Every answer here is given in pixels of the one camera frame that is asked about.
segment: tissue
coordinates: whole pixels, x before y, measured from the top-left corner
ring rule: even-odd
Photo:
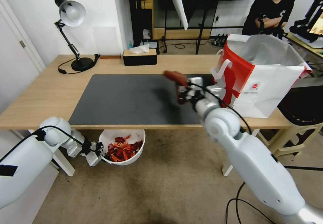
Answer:
[[[130,49],[131,53],[145,53],[149,52],[149,44],[138,46],[138,47],[133,47]]]

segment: beige carpet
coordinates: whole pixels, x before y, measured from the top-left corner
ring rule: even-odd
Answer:
[[[167,41],[168,44],[195,42]],[[195,45],[168,47],[168,54],[195,54]],[[220,48],[201,45],[199,54],[215,54]],[[98,140],[100,131],[83,131]],[[242,179],[233,170],[221,172],[226,155],[204,130],[148,130],[141,157],[129,166],[105,162],[90,167],[84,157],[70,159],[76,171],[68,177],[60,171],[34,224],[190,224],[224,223],[225,207],[234,198]],[[300,155],[282,156],[283,164],[323,166],[323,137],[318,135]],[[290,170],[307,202],[323,209],[323,173]],[[261,209],[276,223],[274,210],[259,202],[247,186],[241,198]],[[259,213],[239,203],[244,224],[268,223]],[[228,223],[238,223],[231,203]]]

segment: black cable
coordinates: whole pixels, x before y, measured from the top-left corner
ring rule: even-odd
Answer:
[[[175,46],[177,49],[184,49],[185,46],[184,45],[187,45],[187,44],[195,44],[194,42],[188,42],[188,43],[176,43],[176,44],[167,44],[167,46]]]
[[[82,71],[75,72],[75,73],[68,73],[68,72],[66,72],[64,69],[60,69],[60,66],[62,66],[62,65],[64,65],[64,64],[66,64],[66,63],[68,63],[68,62],[70,62],[70,61],[72,61],[72,60],[74,60],[74,59],[76,59],[76,58],[70,59],[70,60],[68,60],[68,61],[66,61],[66,62],[63,62],[63,63],[59,64],[59,65],[58,65],[58,67],[57,67],[57,70],[58,70],[60,73],[62,73],[62,74],[77,74],[77,73],[81,73]]]
[[[323,168],[318,168],[318,167],[301,167],[301,166],[287,166],[287,165],[284,165],[284,167],[286,169],[323,171]]]
[[[210,41],[214,41],[214,40],[209,40],[209,41],[207,41],[207,42],[205,42],[203,44],[200,44],[200,46],[203,46],[203,45],[207,44]],[[175,46],[177,49],[184,49],[185,48],[185,45],[187,45],[187,44],[195,44],[195,46],[197,46],[197,39],[196,39],[196,42],[168,44],[167,46]]]
[[[24,139],[22,139],[20,142],[18,142],[12,149],[10,149],[9,152],[7,152],[1,159],[0,159],[0,162],[2,160],[4,160],[16,147],[18,147],[23,141],[25,141],[27,138],[31,137],[32,135],[37,135],[37,133],[45,128],[48,128],[48,127],[51,127],[51,128],[55,128],[59,131],[61,131],[62,133],[64,133],[66,136],[68,136],[69,138],[73,139],[74,141],[76,141],[77,143],[83,145],[82,142],[80,142],[79,140],[77,140],[76,138],[72,137],[70,134],[66,133],[65,131],[63,131],[62,129],[56,127],[56,126],[52,126],[52,125],[48,125],[48,126],[43,126],[39,129],[37,129],[36,131],[34,131],[33,133],[29,134],[28,136],[26,136]]]
[[[260,214],[262,214],[269,222],[271,222],[272,224],[276,224],[274,223],[268,216],[266,216],[261,210],[259,210],[258,208],[254,207],[252,204],[250,204],[249,202],[243,200],[243,199],[237,199],[237,198],[233,198],[233,199],[230,199],[228,201],[228,203],[226,204],[226,210],[225,210],[225,223],[228,224],[228,210],[229,210],[229,205],[231,203],[231,201],[234,201],[234,200],[239,200],[239,201],[242,201],[246,204],[248,204],[249,206],[251,206],[253,209],[257,210]]]
[[[236,213],[237,213],[237,218],[238,218],[239,224],[242,224],[242,223],[241,223],[240,216],[239,216],[239,211],[238,211],[238,199],[239,199],[240,191],[242,190],[242,187],[244,185],[245,185],[245,182],[243,182],[242,185],[240,186],[240,188],[239,188],[239,190],[237,192],[237,196],[236,196]]]
[[[252,131],[251,131],[251,128],[250,126],[248,125],[248,123],[246,122],[246,120],[235,110],[233,109],[231,106],[229,106],[227,103],[225,103],[223,100],[221,100],[219,97],[217,97],[215,94],[213,94],[211,91],[209,91],[206,87],[203,87],[203,86],[200,86],[198,84],[194,84],[194,83],[191,83],[191,85],[195,85],[201,89],[203,89],[204,91],[208,92],[210,95],[212,95],[214,98],[216,98],[220,104],[224,104],[226,107],[228,107],[229,109],[233,110],[242,120],[243,122],[246,124],[247,128],[248,128],[248,131],[249,131],[249,134],[251,135],[252,134]]]

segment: white bucket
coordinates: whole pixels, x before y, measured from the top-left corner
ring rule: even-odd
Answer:
[[[115,164],[115,165],[128,165],[133,163],[134,161],[136,161],[141,153],[142,150],[144,149],[144,145],[145,145],[145,141],[146,141],[146,133],[145,130],[140,129],[140,130],[126,130],[126,129],[120,129],[120,130],[104,130],[100,137],[99,137],[99,142],[102,142],[104,150],[107,152],[108,151],[108,146],[110,143],[115,143],[115,138],[116,137],[127,137],[131,135],[131,137],[129,139],[127,139],[127,142],[129,144],[134,144],[135,142],[138,141],[143,141],[143,144],[141,146],[141,148],[139,149],[139,151],[132,156],[131,158],[122,161],[122,162],[112,162],[106,158],[103,158],[104,161],[110,163],[110,164]]]

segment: black t-shirt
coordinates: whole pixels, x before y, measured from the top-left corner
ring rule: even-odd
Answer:
[[[242,29],[243,35],[259,34],[259,28],[256,27],[255,19],[259,18],[260,13],[263,13],[264,18],[274,19],[283,16],[287,13],[283,22],[287,22],[294,6],[293,0],[281,0],[275,4],[273,0],[255,0],[252,4],[249,15]],[[264,34],[271,34],[274,28],[264,29]]]

